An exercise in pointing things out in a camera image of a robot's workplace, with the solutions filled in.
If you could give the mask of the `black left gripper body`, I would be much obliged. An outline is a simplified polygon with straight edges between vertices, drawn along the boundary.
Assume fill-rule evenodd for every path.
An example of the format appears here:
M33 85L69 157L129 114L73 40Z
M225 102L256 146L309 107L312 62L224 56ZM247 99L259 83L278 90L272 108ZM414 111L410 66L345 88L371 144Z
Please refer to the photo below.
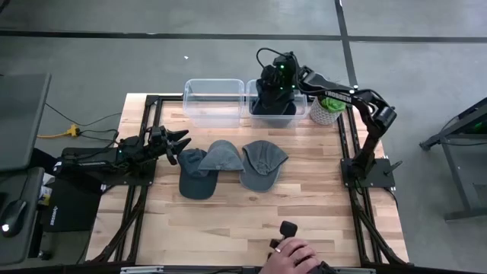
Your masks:
M153 159L165 155L171 165L176 165L177 142L173 140L173 133L167 131L164 126L151 127L144 153L147 158Z

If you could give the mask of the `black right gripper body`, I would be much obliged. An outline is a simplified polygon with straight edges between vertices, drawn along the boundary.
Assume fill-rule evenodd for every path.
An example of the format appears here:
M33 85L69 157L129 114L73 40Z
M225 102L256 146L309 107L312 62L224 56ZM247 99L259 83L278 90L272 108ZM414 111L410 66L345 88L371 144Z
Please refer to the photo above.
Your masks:
M267 65L259 78L259 98L263 102L294 100L293 70L284 65Z

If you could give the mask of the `light grey baseball cap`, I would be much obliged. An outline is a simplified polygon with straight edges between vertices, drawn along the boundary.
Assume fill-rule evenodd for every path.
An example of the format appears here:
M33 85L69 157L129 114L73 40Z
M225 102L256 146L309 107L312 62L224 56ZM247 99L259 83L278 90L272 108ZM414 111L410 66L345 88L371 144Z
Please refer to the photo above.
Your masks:
M199 170L240 171L243 162L237 148L227 140L213 142L199 164Z

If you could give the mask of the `grey cap with dark lining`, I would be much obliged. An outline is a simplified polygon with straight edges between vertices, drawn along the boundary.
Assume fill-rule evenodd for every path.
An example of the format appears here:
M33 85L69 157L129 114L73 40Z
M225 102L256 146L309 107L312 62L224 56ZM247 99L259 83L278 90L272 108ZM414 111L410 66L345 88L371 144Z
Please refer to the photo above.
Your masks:
M266 140L251 142L242 147L243 168L239 174L242 186L258 193L271 190L278 181L288 155Z

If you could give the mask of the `clear plastic bin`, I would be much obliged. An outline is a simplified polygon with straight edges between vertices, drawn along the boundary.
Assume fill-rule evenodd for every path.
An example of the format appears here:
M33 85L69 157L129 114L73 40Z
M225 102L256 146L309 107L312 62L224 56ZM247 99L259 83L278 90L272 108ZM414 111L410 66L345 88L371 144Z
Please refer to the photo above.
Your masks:
M194 78L185 83L183 111L200 128L237 128L244 83L235 78Z
M245 117L250 119L252 128L284 129L295 128L299 122L308 115L307 97L294 91L294 101L289 108L279 115L260 115L253 113L253 106L258 101L256 79L246 84Z

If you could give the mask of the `dark charcoal baseball cap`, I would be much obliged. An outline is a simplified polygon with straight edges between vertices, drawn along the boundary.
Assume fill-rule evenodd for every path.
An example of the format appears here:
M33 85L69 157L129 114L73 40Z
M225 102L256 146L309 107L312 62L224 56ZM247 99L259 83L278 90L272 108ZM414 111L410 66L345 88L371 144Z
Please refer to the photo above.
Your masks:
M182 151L177 160L180 165L179 191L188 199L209 199L218 182L216 170L199 170L207 152L198 148Z

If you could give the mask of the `succulent in patterned white pot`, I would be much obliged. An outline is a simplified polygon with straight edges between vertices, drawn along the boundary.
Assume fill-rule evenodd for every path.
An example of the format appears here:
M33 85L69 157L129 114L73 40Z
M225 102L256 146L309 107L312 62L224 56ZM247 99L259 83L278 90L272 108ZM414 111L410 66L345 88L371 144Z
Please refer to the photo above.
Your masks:
M319 125L333 124L342 112L346 104L330 97L316 97L311 105L310 118Z

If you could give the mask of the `yellow power plug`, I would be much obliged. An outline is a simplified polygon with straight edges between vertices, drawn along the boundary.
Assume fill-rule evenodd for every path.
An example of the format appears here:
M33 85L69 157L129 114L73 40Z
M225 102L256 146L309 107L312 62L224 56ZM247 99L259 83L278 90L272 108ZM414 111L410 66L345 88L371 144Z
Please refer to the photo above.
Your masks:
M37 135L38 139L57 139L61 137L78 137L80 133L80 129L77 125L71 124L71 126L63 133L55 134L55 135Z

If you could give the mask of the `black Trossen case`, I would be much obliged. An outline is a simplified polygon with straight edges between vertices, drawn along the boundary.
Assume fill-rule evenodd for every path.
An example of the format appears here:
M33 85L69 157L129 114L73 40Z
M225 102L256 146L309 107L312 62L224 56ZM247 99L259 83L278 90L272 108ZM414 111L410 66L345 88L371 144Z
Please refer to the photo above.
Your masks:
M101 195L81 190L74 184L55 179L49 205L42 214L45 232L90 231L97 216Z

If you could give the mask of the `small yellow white box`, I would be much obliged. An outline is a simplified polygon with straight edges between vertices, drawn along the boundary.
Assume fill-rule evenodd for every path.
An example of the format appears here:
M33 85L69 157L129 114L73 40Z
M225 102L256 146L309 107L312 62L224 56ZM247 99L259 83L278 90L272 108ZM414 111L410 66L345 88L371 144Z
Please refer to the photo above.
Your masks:
M40 206L48 206L49 201L52 195L53 189L47 186L48 183L52 183L54 181L54 176L49 174L43 175L42 185L39 191L39 196L37 200L37 204Z

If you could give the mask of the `grey side desk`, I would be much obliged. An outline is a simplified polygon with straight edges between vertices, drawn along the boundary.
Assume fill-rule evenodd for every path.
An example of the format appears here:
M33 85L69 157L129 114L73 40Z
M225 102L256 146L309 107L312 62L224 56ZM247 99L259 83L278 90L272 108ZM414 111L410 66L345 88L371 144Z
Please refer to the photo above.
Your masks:
M0 173L0 216L8 203L17 199L27 202L21 231L14 237L3 237L0 232L0 266L20 263L30 252L43 174L39 167Z

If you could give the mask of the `dark grey monitor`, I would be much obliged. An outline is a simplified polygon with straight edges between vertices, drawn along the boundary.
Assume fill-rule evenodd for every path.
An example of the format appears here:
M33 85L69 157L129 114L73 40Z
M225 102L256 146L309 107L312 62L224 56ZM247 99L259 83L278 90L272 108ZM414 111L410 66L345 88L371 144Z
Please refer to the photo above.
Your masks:
M29 166L51 75L0 76L0 172Z

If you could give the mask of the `person's hand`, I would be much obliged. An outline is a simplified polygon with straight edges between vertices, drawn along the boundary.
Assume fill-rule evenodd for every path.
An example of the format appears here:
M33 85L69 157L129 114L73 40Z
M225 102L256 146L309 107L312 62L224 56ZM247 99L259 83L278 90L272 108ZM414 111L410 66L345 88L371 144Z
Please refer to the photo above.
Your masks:
M308 274L319 265L315 249L300 238L289 237L275 248L259 274Z

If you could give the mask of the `black computer mouse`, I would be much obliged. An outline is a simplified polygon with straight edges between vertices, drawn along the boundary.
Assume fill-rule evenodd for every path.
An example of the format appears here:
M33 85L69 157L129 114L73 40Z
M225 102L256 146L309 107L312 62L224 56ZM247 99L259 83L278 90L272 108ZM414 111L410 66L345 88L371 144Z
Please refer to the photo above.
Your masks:
M3 237L14 237L22 229L27 202L17 199L7 204L0 216L0 232Z

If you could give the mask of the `black metal desk frame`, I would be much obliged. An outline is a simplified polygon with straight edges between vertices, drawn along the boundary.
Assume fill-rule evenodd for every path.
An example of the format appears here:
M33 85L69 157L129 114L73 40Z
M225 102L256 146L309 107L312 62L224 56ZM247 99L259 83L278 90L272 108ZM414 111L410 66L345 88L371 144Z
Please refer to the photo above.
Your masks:
M487 216L477 188L487 186L487 97L448 121L441 130L419 143L428 151L440 145L463 209L447 213L445 221Z

